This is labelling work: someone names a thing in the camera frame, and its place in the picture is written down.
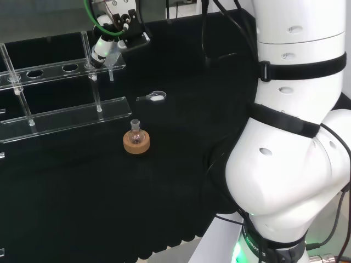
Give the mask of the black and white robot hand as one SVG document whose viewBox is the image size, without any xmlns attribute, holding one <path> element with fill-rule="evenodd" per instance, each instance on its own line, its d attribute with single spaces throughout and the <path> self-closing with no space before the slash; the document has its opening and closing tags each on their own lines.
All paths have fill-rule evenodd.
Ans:
<svg viewBox="0 0 351 263">
<path fill-rule="evenodd" d="M 103 66 L 114 43 L 130 50 L 150 42 L 137 1 L 84 1 L 84 7 L 97 37 L 90 57 L 93 67 Z"/>
</svg>

